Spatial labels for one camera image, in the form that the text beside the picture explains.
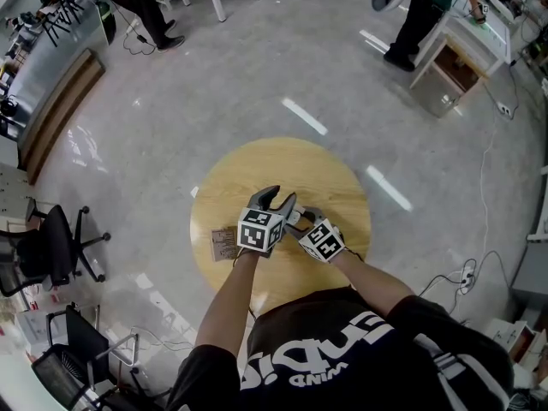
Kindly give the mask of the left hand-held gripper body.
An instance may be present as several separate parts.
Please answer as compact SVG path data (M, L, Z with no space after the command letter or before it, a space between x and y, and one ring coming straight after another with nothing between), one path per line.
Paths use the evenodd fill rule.
M285 219L271 209L272 200L249 204L241 210L237 224L237 246L269 258L283 237Z

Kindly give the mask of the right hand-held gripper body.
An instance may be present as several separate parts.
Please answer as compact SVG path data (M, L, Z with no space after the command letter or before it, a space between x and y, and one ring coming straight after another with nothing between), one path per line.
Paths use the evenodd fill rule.
M340 231L319 208L307 206L302 216L312 226L295 229L295 239L311 257L329 263L345 249Z

